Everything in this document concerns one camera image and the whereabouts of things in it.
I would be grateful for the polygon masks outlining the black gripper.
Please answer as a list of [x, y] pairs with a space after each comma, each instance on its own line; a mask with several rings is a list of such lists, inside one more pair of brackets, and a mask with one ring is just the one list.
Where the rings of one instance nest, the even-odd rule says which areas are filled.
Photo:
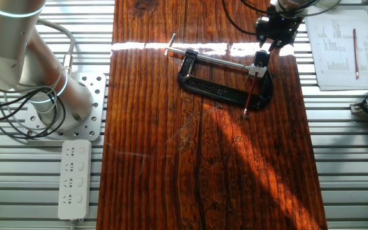
[[262, 48], [267, 38], [272, 39], [270, 50], [283, 47], [282, 40], [293, 40], [300, 25], [300, 18], [285, 18], [280, 15], [259, 17], [255, 25], [255, 34]]

